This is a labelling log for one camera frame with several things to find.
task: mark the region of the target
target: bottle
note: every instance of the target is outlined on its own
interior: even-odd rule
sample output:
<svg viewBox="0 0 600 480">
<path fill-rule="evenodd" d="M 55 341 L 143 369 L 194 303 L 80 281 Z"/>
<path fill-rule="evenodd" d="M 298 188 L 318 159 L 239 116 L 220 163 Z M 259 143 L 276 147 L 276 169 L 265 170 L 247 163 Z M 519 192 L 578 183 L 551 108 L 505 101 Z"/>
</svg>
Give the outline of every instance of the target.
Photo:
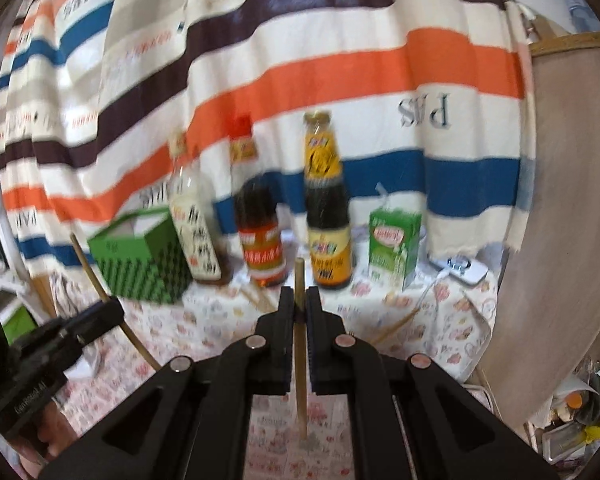
<svg viewBox="0 0 600 480">
<path fill-rule="evenodd" d="M 304 122 L 304 201 L 314 281 L 322 288 L 344 288 L 352 275 L 349 195 L 331 115 L 308 112 Z"/>
<path fill-rule="evenodd" d="M 226 285 L 232 269 L 213 207 L 213 185 L 200 171 L 199 158 L 187 155 L 184 133 L 171 137 L 169 152 L 169 211 L 191 275 L 202 285 Z"/>
<path fill-rule="evenodd" d="M 286 280 L 276 202 L 264 179 L 251 119 L 241 116 L 229 126 L 231 183 L 235 223 L 249 274 L 260 286 Z"/>
</svg>

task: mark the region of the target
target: drink carton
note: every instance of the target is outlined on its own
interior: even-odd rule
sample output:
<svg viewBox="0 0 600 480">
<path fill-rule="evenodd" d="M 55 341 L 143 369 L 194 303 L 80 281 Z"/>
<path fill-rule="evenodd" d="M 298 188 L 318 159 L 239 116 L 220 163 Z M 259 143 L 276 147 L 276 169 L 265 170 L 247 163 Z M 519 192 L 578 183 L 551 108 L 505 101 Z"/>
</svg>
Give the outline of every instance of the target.
<svg viewBox="0 0 600 480">
<path fill-rule="evenodd" d="M 404 290 L 414 279 L 420 243 L 420 213 L 380 208 L 369 217 L 369 278 Z"/>
</svg>

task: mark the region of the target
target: white device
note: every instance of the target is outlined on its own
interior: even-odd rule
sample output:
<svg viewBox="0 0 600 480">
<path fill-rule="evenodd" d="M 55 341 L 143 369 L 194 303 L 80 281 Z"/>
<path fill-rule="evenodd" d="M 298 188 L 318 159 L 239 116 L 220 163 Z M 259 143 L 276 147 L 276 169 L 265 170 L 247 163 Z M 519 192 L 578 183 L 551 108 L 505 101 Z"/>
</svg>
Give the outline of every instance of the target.
<svg viewBox="0 0 600 480">
<path fill-rule="evenodd" d="M 449 269 L 449 274 L 471 286 L 480 283 L 489 271 L 489 267 L 484 263 L 466 256 L 458 255 L 439 260 L 429 257 L 429 261 L 439 269 Z"/>
</svg>

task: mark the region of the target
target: red label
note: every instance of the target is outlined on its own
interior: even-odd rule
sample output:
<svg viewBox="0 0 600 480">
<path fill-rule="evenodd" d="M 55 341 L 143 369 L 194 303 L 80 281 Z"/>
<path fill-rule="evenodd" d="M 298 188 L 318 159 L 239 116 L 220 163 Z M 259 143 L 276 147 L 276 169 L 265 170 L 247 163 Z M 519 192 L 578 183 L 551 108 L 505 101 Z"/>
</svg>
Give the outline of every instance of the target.
<svg viewBox="0 0 600 480">
<path fill-rule="evenodd" d="M 256 270 L 260 276 L 268 270 L 274 271 L 272 274 L 280 272 L 280 267 L 285 265 L 285 259 L 278 224 L 257 229 L 240 229 L 238 234 L 244 261 L 250 269 Z"/>
</svg>

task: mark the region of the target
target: yellow label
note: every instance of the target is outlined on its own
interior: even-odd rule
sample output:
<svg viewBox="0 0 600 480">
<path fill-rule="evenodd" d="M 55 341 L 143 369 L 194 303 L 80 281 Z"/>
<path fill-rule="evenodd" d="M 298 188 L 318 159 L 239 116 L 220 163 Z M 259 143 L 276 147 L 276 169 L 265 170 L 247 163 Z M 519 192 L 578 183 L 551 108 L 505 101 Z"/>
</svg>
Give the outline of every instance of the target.
<svg viewBox="0 0 600 480">
<path fill-rule="evenodd" d="M 318 285 L 339 285 L 351 276 L 351 232 L 309 229 L 309 252 Z"/>
<path fill-rule="evenodd" d="M 304 146 L 304 175 L 308 178 L 334 178 L 342 174 L 342 164 L 333 132 L 310 132 Z"/>
<path fill-rule="evenodd" d="M 229 144 L 229 156 L 232 164 L 234 162 L 246 162 L 258 158 L 258 149 L 256 143 L 251 137 L 241 139 L 232 139 Z"/>
</svg>

